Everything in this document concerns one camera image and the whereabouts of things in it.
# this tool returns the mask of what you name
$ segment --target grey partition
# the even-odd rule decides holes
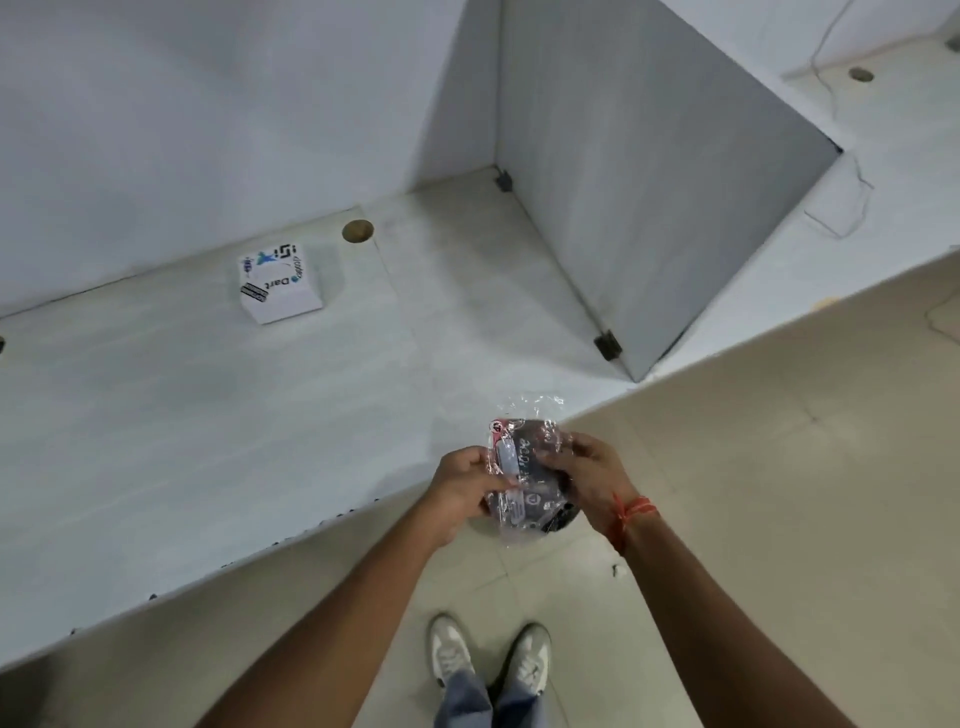
[[[840,151],[658,0],[505,0],[497,162],[641,378]]]

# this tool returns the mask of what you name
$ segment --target jeans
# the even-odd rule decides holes
[[[508,683],[491,705],[487,686],[472,670],[455,672],[446,681],[444,702],[434,728],[547,728],[543,701],[519,683]]]

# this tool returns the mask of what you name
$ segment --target sneaker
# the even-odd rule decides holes
[[[437,615],[430,622],[426,633],[430,665],[441,688],[446,688],[446,683],[453,673],[462,669],[473,672],[467,641],[456,619],[450,615]]]
[[[550,633],[542,624],[528,624],[520,632],[510,652],[505,684],[518,683],[532,695],[546,690],[550,669]]]

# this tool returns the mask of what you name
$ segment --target white box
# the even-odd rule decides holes
[[[258,324],[269,324],[324,307],[313,270],[297,245],[242,255],[240,303]]]

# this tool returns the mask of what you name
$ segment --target leg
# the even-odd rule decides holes
[[[496,700],[496,724],[500,728],[546,728],[542,696],[550,657],[546,628],[541,624],[524,627],[511,650],[503,691]]]
[[[444,689],[434,728],[491,728],[487,686],[473,670],[460,625],[453,617],[439,615],[430,623],[427,642],[434,677]]]

